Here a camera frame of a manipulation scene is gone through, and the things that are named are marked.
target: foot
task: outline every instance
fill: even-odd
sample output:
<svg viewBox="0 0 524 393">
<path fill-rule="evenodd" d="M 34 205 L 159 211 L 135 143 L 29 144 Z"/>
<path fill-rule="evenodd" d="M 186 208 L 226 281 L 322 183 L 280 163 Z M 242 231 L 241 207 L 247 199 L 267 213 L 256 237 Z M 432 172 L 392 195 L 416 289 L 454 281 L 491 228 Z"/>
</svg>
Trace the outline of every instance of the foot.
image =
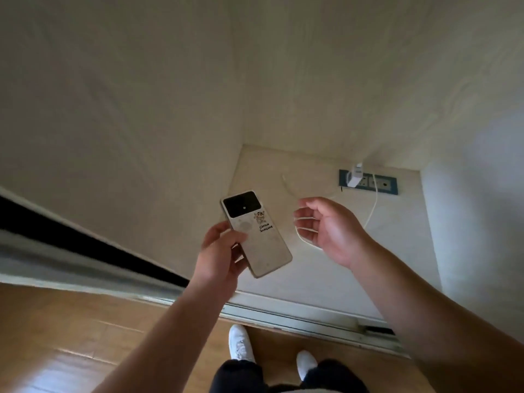
<svg viewBox="0 0 524 393">
<path fill-rule="evenodd" d="M 230 329 L 230 354 L 233 360 L 248 360 L 255 363 L 249 335 L 240 324 L 233 324 Z"/>
<path fill-rule="evenodd" d="M 297 368 L 300 380 L 304 380 L 306 374 L 312 368 L 318 365 L 317 360 L 307 350 L 303 350 L 297 354 Z"/>
</svg>

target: charging cable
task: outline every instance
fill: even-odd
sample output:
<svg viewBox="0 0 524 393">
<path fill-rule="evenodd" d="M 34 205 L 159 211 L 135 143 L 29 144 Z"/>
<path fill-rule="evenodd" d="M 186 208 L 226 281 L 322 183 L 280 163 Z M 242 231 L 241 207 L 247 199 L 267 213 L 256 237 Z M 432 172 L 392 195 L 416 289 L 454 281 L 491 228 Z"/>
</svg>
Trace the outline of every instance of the charging cable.
<svg viewBox="0 0 524 393">
<path fill-rule="evenodd" d="M 371 212 L 369 214 L 369 216 L 367 217 L 366 219 L 366 223 L 364 223 L 364 230 L 366 229 L 367 227 L 367 224 L 370 222 L 370 219 L 373 215 L 373 212 L 375 211 L 375 208 L 377 206 L 377 202 L 378 202 L 378 185 L 377 185 L 377 179 L 375 178 L 375 174 L 371 174 L 373 176 L 373 184 L 375 185 L 375 204 L 373 204 L 373 208 L 371 208 Z M 288 192 L 289 195 L 291 195 L 292 197 L 296 198 L 297 200 L 300 198 L 298 197 L 297 195 L 295 195 L 289 188 L 288 186 L 288 183 L 287 183 L 287 180 L 285 179 L 285 176 L 284 174 L 281 174 L 280 175 L 280 178 L 282 178 L 282 184 L 285 188 L 285 191 Z M 332 194 L 331 196 L 327 197 L 329 198 L 330 200 L 332 200 L 333 198 L 335 197 L 335 194 Z M 315 247 L 315 248 L 318 248 L 320 249 L 320 247 L 316 246 L 315 244 L 313 244 L 312 242 L 306 240 L 305 238 L 303 238 L 300 233 L 298 233 L 298 227 L 295 226 L 295 231 L 297 232 L 297 236 L 298 238 L 300 238 L 304 243 L 306 244 L 309 244 L 311 245 L 312 247 Z"/>
</svg>

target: dark pants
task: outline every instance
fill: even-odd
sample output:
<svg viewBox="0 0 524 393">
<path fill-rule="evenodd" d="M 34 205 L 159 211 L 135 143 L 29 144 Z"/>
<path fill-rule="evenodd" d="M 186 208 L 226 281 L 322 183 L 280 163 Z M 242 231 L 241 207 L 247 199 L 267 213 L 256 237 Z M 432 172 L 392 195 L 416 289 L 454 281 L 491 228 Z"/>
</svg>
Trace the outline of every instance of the dark pants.
<svg viewBox="0 0 524 393">
<path fill-rule="evenodd" d="M 342 393 L 368 393 L 366 386 L 337 360 L 321 361 L 308 371 L 300 386 L 264 383 L 262 368 L 247 360 L 228 360 L 216 372 L 210 393 L 280 393 L 298 389 L 327 389 Z"/>
</svg>

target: white phone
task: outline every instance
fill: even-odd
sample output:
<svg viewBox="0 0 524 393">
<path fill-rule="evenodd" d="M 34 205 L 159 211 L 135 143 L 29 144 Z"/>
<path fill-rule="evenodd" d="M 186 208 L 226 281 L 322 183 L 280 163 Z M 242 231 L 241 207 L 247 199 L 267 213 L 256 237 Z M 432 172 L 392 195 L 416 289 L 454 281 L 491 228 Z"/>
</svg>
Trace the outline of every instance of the white phone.
<svg viewBox="0 0 524 393">
<path fill-rule="evenodd" d="M 221 203 L 232 228 L 248 234 L 242 250 L 255 278 L 291 262 L 288 246 L 254 191 L 223 198 Z"/>
</svg>

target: person's left arm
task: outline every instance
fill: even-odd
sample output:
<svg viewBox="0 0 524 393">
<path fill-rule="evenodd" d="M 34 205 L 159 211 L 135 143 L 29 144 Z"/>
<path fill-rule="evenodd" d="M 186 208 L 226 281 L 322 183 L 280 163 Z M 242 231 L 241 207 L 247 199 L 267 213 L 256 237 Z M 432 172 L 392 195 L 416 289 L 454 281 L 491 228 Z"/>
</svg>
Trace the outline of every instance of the person's left arm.
<svg viewBox="0 0 524 393">
<path fill-rule="evenodd" d="M 240 246 L 247 236 L 227 221 L 207 232 L 195 272 L 180 298 L 94 393 L 181 393 L 224 304 L 246 268 Z"/>
</svg>

